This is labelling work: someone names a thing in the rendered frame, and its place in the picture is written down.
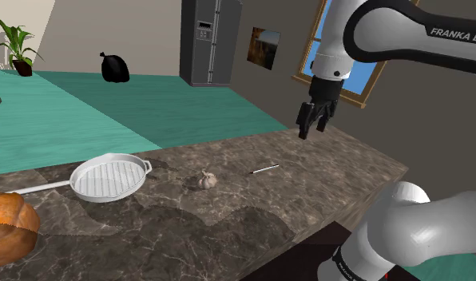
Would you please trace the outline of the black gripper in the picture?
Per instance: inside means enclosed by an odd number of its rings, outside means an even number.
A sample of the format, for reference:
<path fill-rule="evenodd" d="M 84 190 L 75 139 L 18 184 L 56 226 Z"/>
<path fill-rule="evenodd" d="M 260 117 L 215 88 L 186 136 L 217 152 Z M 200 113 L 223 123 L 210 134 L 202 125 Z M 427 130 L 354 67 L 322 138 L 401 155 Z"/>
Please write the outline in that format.
<path fill-rule="evenodd" d="M 318 120 L 316 129 L 323 132 L 329 120 L 335 115 L 339 95 L 344 80 L 331 81 L 314 76 L 311 79 L 309 96 L 311 103 L 300 106 L 296 124 L 299 126 L 299 138 L 306 140 L 312 123 Z"/>

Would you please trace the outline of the wooden framed window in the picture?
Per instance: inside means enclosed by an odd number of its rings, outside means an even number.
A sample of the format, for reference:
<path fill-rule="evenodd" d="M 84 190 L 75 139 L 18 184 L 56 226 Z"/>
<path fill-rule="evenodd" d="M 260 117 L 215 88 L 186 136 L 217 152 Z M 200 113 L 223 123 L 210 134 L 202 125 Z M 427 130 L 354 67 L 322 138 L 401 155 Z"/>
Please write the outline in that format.
<path fill-rule="evenodd" d="M 292 76 L 294 80 L 304 83 L 305 85 L 311 84 L 313 72 L 310 69 L 310 65 L 314 61 L 316 51 L 319 48 L 323 24 L 330 5 L 331 0 L 319 0 L 318 10 L 304 48 L 298 71 Z M 340 99 L 357 108 L 364 109 L 367 99 L 385 64 L 383 61 L 378 63 L 355 62 L 350 77 L 343 84 Z"/>

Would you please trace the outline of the white pen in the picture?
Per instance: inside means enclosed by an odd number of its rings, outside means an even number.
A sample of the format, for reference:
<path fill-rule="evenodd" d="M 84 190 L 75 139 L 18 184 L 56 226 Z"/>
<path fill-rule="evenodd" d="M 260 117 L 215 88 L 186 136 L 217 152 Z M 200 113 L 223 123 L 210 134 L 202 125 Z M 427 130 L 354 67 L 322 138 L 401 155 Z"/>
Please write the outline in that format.
<path fill-rule="evenodd" d="M 279 164 L 273 164 L 273 165 L 267 166 L 265 168 L 259 168 L 259 169 L 250 171 L 249 174 L 256 174 L 258 172 L 264 172 L 264 171 L 267 171 L 267 170 L 270 170 L 270 169 L 278 168 L 279 166 L 280 166 Z"/>

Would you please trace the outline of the garlic bulb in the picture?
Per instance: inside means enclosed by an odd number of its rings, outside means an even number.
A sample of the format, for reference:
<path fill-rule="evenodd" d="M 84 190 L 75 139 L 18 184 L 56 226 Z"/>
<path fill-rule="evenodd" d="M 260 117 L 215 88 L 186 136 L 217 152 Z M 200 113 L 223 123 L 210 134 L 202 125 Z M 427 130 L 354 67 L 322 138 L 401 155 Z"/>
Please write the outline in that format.
<path fill-rule="evenodd" d="M 217 184 L 216 175 L 211 172 L 201 171 L 202 177 L 198 180 L 198 186 L 203 189 L 214 188 Z"/>

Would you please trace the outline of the grey refrigerator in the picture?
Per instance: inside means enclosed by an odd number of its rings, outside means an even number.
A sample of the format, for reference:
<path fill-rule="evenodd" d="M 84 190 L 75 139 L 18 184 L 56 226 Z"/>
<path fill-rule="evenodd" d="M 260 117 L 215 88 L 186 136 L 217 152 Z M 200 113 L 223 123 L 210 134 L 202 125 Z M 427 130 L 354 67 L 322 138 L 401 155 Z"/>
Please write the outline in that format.
<path fill-rule="evenodd" d="M 241 0 L 181 1 L 179 74 L 189 85 L 230 85 L 242 8 Z"/>

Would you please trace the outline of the dark robot stand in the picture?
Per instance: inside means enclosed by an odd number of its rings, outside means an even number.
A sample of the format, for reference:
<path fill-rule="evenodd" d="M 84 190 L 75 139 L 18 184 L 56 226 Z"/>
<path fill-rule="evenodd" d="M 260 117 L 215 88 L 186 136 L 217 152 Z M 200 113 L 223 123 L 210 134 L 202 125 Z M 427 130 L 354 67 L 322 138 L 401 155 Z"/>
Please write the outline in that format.
<path fill-rule="evenodd" d="M 350 234 L 334 221 L 240 281 L 318 281 L 319 264 L 329 260 Z"/>

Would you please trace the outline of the black garbage bag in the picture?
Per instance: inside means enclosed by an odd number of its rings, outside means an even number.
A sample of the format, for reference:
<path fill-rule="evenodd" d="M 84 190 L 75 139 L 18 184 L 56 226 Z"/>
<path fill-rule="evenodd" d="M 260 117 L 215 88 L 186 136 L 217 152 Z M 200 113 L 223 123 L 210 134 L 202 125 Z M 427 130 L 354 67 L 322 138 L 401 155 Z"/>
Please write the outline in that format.
<path fill-rule="evenodd" d="M 125 83 L 129 81 L 129 69 L 125 61 L 117 55 L 106 55 L 100 52 L 103 58 L 101 63 L 101 75 L 107 82 Z"/>

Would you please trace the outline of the white grill pan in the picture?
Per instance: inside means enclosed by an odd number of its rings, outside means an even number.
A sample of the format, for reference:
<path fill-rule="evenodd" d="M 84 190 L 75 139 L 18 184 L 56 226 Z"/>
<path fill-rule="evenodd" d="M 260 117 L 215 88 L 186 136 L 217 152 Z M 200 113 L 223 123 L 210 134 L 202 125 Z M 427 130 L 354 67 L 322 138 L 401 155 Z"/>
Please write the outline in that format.
<path fill-rule="evenodd" d="M 153 170 L 148 160 L 132 154 L 106 153 L 77 166 L 68 180 L 10 191 L 20 195 L 69 185 L 76 197 L 109 203 L 136 192 Z"/>

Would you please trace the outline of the green potted plant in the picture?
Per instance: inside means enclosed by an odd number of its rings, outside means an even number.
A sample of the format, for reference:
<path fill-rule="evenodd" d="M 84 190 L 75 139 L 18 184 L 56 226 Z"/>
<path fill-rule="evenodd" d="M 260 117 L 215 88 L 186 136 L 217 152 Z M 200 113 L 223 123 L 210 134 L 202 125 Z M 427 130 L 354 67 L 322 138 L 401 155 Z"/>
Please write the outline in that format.
<path fill-rule="evenodd" d="M 26 38 L 33 37 L 34 35 L 23 30 L 23 26 L 8 26 L 1 19 L 0 26 L 7 37 L 6 41 L 0 43 L 0 47 L 4 46 L 10 51 L 8 56 L 10 68 L 16 70 L 21 77 L 31 77 L 33 75 L 34 61 L 26 56 L 26 52 L 34 53 L 44 61 L 44 58 L 36 50 L 30 47 L 23 47 Z"/>

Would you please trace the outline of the brown bread loaf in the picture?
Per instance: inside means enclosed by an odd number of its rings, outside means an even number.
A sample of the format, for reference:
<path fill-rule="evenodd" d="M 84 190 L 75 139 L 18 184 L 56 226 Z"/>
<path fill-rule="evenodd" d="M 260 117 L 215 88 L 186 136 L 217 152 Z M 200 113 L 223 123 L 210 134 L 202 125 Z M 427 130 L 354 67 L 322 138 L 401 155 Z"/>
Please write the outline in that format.
<path fill-rule="evenodd" d="M 39 228 L 38 214 L 21 195 L 0 192 L 0 267 L 29 254 Z"/>

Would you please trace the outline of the landscape wall picture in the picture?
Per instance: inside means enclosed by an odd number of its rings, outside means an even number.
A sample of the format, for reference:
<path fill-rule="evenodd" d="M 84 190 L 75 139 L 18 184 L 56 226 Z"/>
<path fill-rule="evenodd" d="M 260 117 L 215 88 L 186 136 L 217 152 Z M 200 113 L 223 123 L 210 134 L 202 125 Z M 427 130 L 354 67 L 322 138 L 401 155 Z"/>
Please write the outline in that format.
<path fill-rule="evenodd" d="M 279 41 L 279 32 L 253 27 L 247 61 L 272 70 Z"/>

